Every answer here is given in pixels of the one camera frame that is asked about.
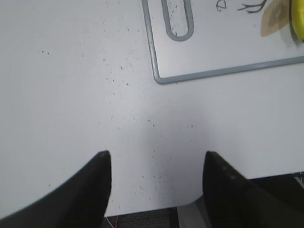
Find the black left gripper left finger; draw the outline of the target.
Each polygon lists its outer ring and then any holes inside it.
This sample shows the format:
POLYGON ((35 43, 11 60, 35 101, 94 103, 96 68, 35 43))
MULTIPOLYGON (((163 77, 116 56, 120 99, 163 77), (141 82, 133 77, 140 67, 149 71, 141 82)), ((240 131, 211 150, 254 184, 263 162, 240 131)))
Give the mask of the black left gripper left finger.
POLYGON ((98 152, 61 186, 0 220, 2 228, 99 228, 111 194, 111 156, 98 152))

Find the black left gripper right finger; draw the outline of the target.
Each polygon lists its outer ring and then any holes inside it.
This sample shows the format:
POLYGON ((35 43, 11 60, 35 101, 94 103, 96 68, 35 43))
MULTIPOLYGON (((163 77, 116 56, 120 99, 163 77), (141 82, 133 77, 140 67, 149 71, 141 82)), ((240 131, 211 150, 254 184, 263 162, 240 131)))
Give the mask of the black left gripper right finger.
POLYGON ((302 228, 304 189, 296 178, 247 179, 217 152, 206 152, 202 187, 212 227, 302 228))

